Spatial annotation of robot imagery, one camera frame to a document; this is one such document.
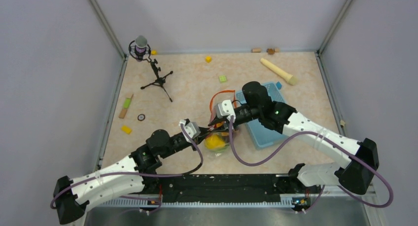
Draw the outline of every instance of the wooden rolling pin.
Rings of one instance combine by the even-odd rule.
[[[262,58],[262,59],[260,59],[260,62],[264,66],[268,67],[271,71],[275,72],[277,75],[279,75],[280,77],[282,77],[290,85],[296,85],[296,83],[298,82],[298,79],[295,76],[293,76],[292,74],[289,74],[289,73],[283,71],[281,68],[279,68],[276,65],[272,64],[267,59],[263,59]]]

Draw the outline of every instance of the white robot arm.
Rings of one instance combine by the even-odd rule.
[[[230,100],[218,104],[216,118],[209,124],[229,123],[232,118],[234,127],[258,119],[268,129],[276,130],[284,135],[292,136],[300,132],[312,132],[315,135],[300,135],[299,139],[312,145],[335,160],[334,163],[305,165],[298,164],[291,169],[289,175],[296,176],[306,187],[314,185],[342,185],[350,192],[365,194],[373,173],[329,141],[337,143],[348,153],[366,162],[376,170],[379,167],[376,144],[369,139],[359,142],[312,122],[297,112],[295,108],[272,101],[265,87],[258,82],[249,82],[243,86],[246,104],[233,108]],[[115,164],[94,173],[70,179],[67,176],[57,181],[54,200],[51,208],[57,209],[60,224],[69,224],[81,218],[99,204],[108,200],[127,195],[141,193],[150,188],[150,177],[179,177],[196,171],[202,163],[192,171],[183,174],[156,175],[155,170],[162,164],[159,158],[166,158],[192,144],[202,142],[209,134],[226,131],[227,126],[218,129],[199,127],[195,122],[181,120],[179,126],[185,132],[169,136],[165,130],[155,131],[144,145],[116,162]]]

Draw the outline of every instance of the yellow cube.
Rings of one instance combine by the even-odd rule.
[[[124,131],[126,134],[131,134],[132,129],[130,129],[128,126],[123,125],[121,127],[122,131]]]

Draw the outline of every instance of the gray wall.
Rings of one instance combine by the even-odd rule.
[[[418,0],[356,0],[324,58],[350,136],[378,144],[389,225],[416,225]],[[379,180],[378,196],[387,199]]]
[[[125,50],[139,34],[159,52],[317,49],[345,0],[98,0]]]
[[[58,225],[56,180],[93,169],[121,59],[87,0],[0,0],[0,225]]]

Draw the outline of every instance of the blue plastic basket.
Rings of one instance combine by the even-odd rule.
[[[267,88],[269,96],[272,98],[272,100],[286,103],[274,82],[265,83],[263,86]],[[242,91],[236,92],[236,98],[241,103],[245,103],[245,98]],[[265,147],[277,144],[287,138],[286,135],[263,127],[258,120],[253,120],[246,123],[245,125],[247,126],[252,142],[254,142],[254,145],[257,149],[263,149]]]

